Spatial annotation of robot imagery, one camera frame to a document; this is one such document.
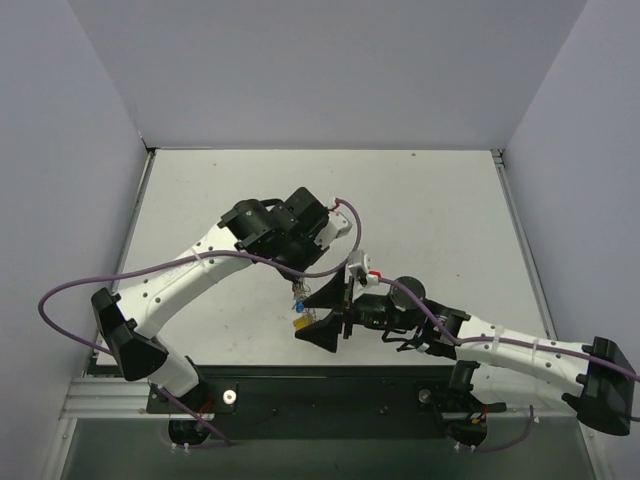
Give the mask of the yellow key tag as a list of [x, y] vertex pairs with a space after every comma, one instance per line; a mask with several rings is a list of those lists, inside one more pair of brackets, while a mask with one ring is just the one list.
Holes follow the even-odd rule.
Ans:
[[314, 323], [314, 319], [308, 315], [295, 319], [292, 324], [296, 331], [304, 329]]

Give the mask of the metal ring disc with keyrings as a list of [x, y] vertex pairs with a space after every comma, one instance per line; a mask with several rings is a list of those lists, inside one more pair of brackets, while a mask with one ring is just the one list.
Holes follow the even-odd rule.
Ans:
[[[315, 323], [318, 320], [316, 311], [304, 305], [304, 302], [307, 299], [307, 297], [310, 295], [310, 293], [311, 293], [311, 289], [305, 284], [303, 279], [298, 279], [292, 283], [292, 294], [293, 294], [292, 310], [296, 313], [295, 319], [304, 315], [308, 315], [314, 319], [314, 323]], [[294, 309], [294, 305], [297, 301], [302, 302], [305, 307], [305, 310], [302, 313], [297, 313]]]

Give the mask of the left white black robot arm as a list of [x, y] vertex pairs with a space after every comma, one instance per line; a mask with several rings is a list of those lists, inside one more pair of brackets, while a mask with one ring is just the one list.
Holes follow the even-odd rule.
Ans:
[[163, 326], [206, 290], [251, 266], [244, 253], [304, 271], [349, 226], [304, 187], [271, 207], [243, 200], [179, 256], [179, 266], [116, 294], [96, 292], [91, 303], [99, 330], [122, 375], [148, 379], [179, 409], [196, 410], [205, 387], [192, 363], [160, 339]]

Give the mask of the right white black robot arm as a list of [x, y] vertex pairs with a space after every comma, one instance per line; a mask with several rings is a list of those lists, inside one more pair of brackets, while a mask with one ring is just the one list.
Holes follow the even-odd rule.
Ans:
[[339, 273], [297, 303], [297, 339], [330, 353], [356, 326], [378, 331], [398, 352], [453, 361], [448, 386], [432, 390], [437, 412], [469, 413], [475, 423], [490, 411], [530, 407], [572, 412], [596, 431], [627, 436], [639, 376], [618, 345], [537, 337], [488, 322], [426, 296], [410, 276], [389, 280], [373, 272]]

